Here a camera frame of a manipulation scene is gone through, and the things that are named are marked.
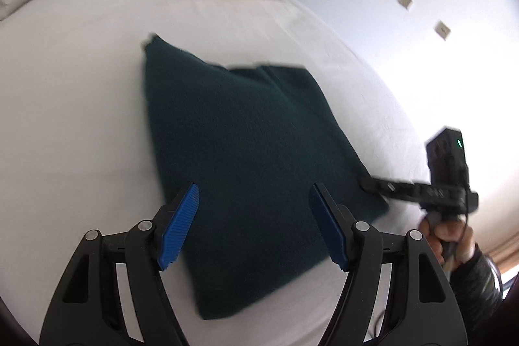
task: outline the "light switch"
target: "light switch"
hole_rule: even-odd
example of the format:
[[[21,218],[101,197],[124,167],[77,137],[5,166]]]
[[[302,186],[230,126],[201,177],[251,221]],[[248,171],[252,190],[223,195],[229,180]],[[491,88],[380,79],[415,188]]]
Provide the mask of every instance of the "light switch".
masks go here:
[[[447,40],[448,35],[451,34],[451,29],[442,21],[438,21],[438,24],[434,27],[434,31],[436,31],[443,40]]]
[[[401,6],[406,8],[406,10],[410,10],[411,6],[413,5],[413,0],[397,0],[398,3],[400,3]]]

